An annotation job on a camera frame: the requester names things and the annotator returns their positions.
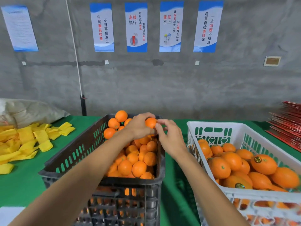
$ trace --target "blue and white poster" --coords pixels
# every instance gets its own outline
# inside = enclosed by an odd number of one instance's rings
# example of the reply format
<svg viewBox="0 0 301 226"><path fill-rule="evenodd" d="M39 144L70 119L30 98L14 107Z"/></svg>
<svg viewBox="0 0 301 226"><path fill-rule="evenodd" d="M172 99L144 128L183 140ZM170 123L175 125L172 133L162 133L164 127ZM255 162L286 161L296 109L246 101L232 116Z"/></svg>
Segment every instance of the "blue and white poster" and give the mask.
<svg viewBox="0 0 301 226"><path fill-rule="evenodd" d="M180 52L184 1L162 1L160 4L159 52Z"/></svg>
<svg viewBox="0 0 301 226"><path fill-rule="evenodd" d="M14 51L38 51L27 7L10 5L1 10Z"/></svg>
<svg viewBox="0 0 301 226"><path fill-rule="evenodd" d="M90 3L94 49L114 52L114 34L111 3Z"/></svg>
<svg viewBox="0 0 301 226"><path fill-rule="evenodd" d="M200 1L193 52L214 53L224 1Z"/></svg>
<svg viewBox="0 0 301 226"><path fill-rule="evenodd" d="M126 46L128 52L148 51L148 4L126 2Z"/></svg>

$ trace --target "concrete wall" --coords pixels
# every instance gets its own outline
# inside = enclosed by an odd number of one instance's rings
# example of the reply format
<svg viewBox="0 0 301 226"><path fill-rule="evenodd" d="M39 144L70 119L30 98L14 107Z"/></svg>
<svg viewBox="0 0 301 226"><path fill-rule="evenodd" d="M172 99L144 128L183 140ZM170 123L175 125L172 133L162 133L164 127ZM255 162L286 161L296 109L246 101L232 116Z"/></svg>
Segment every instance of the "concrete wall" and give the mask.
<svg viewBox="0 0 301 226"><path fill-rule="evenodd" d="M148 2L147 53L126 51L125 1ZM185 0L181 52L159 53L160 1L68 0L88 115L265 120L279 102L301 101L301 0L225 0L213 54L192 52L199 0ZM112 3L114 53L94 52L90 2ZM81 114L65 0L0 0L7 4L27 5L39 52L15 53L0 16L0 97ZM263 67L267 55L282 56L280 66Z"/></svg>

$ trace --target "green tablecloth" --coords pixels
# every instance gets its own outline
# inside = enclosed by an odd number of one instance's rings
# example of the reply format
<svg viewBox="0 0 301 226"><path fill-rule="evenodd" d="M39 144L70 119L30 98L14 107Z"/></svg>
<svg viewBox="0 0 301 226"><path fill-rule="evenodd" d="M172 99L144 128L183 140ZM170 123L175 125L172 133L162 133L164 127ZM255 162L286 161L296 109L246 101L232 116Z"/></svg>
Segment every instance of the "green tablecloth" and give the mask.
<svg viewBox="0 0 301 226"><path fill-rule="evenodd" d="M54 148L48 152L39 152L31 160L15 161L15 168L8 175L0 175L0 207L28 206L44 190L45 186L38 175L44 168L44 162L65 147L81 132L96 122L99 117L69 116L54 124L59 126L68 121L76 128L70 135L61 136L53 141ZM187 138L186 122L191 120L175 120L181 128L184 139ZM267 123L242 121L286 152L301 160L301 153L272 137L263 129ZM162 226L200 225L196 204L191 187L178 164L166 154L166 175L162 183L161 195Z"/></svg>

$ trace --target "white plastic crate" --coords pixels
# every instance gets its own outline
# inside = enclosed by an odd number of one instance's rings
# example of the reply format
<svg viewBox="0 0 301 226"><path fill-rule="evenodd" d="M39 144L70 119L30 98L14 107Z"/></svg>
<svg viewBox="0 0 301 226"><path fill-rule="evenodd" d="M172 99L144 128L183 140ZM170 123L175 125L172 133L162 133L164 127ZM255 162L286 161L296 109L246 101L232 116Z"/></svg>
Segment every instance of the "white plastic crate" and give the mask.
<svg viewBox="0 0 301 226"><path fill-rule="evenodd" d="M266 154L272 157L279 167L289 167L299 174L301 179L301 162L271 143L265 137L255 132L253 129L242 123L232 122L197 122L189 121L187 148L191 154L197 158L201 167L206 171L210 178L215 182L209 165L198 144L199 139L205 139L209 145L231 143L237 149L247 149L256 154ZM227 188L217 184L228 199L233 203L234 199L239 199L238 210L249 221L251 225L284 225L289 226L290 220L298 222L301 226L301 187L286 192L245 190ZM242 210L241 204L249 200L246 209ZM272 201L272 207L254 206L257 201ZM277 208L278 202L295 203L292 209ZM201 209L198 208L202 226L207 226L205 218L202 216ZM262 223L262 218L269 219L267 224Z"/></svg>

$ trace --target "round sticker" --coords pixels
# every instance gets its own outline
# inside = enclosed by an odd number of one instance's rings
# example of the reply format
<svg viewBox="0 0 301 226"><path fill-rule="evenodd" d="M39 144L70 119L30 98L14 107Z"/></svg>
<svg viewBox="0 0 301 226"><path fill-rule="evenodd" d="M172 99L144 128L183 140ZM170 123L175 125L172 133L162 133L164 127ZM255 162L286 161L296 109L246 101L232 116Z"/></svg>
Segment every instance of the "round sticker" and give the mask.
<svg viewBox="0 0 301 226"><path fill-rule="evenodd" d="M234 187L238 189L245 189L244 185L241 183L236 183Z"/></svg>
<svg viewBox="0 0 301 226"><path fill-rule="evenodd" d="M256 163L261 163L261 162L262 162L262 158L259 157L259 156L257 156L257 157L254 158L254 161L255 161Z"/></svg>

